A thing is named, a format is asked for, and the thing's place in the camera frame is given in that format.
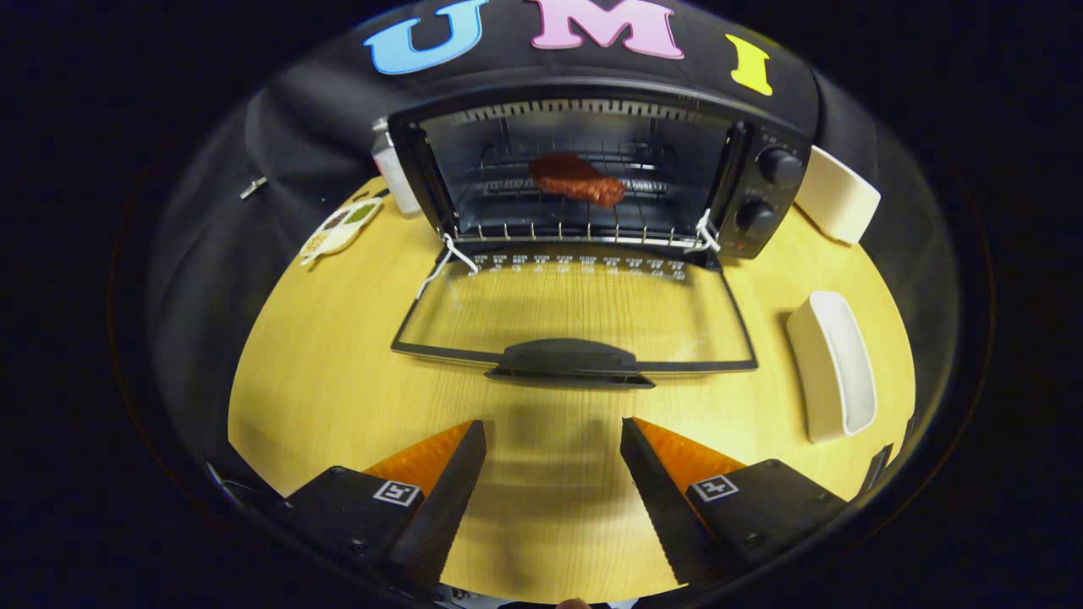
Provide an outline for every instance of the oven knob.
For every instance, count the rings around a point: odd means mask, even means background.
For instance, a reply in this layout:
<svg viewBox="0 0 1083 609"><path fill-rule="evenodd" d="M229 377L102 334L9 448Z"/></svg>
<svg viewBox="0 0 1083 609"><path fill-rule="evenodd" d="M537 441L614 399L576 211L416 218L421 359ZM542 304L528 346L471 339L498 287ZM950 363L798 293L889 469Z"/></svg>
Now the oven knob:
<svg viewBox="0 0 1083 609"><path fill-rule="evenodd" d="M748 202L738 210L738 226L752 241L765 241L774 230L774 209L761 200Z"/></svg>
<svg viewBox="0 0 1083 609"><path fill-rule="evenodd" d="M805 166L801 159L782 148L771 148L759 155L759 172L768 182L783 189L801 183Z"/></svg>

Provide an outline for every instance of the pink letter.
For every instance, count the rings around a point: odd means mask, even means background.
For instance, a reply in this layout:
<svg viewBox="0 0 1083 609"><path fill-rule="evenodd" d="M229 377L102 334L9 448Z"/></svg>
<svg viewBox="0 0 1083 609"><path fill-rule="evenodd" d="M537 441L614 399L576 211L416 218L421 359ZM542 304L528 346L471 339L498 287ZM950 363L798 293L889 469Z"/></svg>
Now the pink letter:
<svg viewBox="0 0 1083 609"><path fill-rule="evenodd" d="M673 11L645 0L624 0L612 10L599 8L590 0L533 0L542 11L542 35L533 40L538 49L574 49L583 38L572 34L572 20L599 47L609 47L624 28L631 36L624 40L629 51L667 60L679 60L683 51L674 43L669 30Z"/></svg>

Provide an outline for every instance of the oven rack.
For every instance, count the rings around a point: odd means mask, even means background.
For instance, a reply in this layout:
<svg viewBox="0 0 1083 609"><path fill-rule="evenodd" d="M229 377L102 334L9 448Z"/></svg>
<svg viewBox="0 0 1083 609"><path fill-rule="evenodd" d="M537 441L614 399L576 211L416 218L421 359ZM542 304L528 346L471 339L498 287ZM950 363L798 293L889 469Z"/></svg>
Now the oven rack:
<svg viewBox="0 0 1083 609"><path fill-rule="evenodd" d="M460 232L457 228L452 236L455 243L598 243L598 244L624 244L624 245L649 245L653 247L678 247L705 248L706 242L694 235L677 234L675 229L668 233L652 231L644 228L642 231L622 230L619 226L609 229L592 229L588 223L586 229L564 229L562 223L552 225L535 225L534 222L524 224L501 224L471 226L469 232Z"/></svg>
<svg viewBox="0 0 1083 609"><path fill-rule="evenodd" d="M675 244L688 247L684 231L678 232L675 226L669 228L668 231L652 231L650 222L647 219L647 213L643 212L644 203L652 203L655 207L670 206L670 197L666 196L668 194L668 184L661 184L661 186L664 186L663 192L641 192L635 187L636 183L632 182L631 186L626 191L624 199L610 209L602 209L587 202L569 198L565 195L546 193L538 189L525 186L524 180L523 187L505 191L500 193L500 196L532 204L535 209L559 209L559 213L554 213L551 221L542 223L524 219L521 222L512 222L507 225L505 222L493 223L483 221L466 228L462 231L464 237L485 241L495 231L497 237L508 239L518 237L522 241L544 241L546 237L552 237L556 241L564 241L565 238L583 236L585 241L598 241L596 237L611 236L619 238L618 242L614 243L641 244L645 243L645 239L652 238L653 234L653 237L656 237L655 241L664 239L666 245ZM477 184L474 187L482 190L481 196L483 198L495 198L497 196L493 193L485 193L484 184ZM631 238L631 235L638 235L639 237L638 239Z"/></svg>

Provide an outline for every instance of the oven door handle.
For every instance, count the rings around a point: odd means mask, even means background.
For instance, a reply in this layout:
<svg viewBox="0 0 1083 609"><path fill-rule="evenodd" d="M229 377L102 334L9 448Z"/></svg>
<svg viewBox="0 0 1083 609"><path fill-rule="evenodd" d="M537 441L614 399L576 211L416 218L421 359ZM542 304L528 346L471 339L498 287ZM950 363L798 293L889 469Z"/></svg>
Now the oven door handle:
<svg viewBox="0 0 1083 609"><path fill-rule="evenodd" d="M546 338L512 345L485 376L527 385L598 389L651 389L636 355L604 342Z"/></svg>

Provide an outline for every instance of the control panel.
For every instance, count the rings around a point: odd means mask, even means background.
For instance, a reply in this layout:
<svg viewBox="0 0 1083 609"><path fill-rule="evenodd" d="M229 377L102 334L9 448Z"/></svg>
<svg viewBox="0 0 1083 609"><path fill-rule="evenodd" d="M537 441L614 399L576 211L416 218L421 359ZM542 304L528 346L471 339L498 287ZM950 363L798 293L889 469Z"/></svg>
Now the control panel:
<svg viewBox="0 0 1083 609"><path fill-rule="evenodd" d="M719 254L755 258L779 228L805 178L810 146L768 128L734 131L736 179L719 228Z"/></svg>

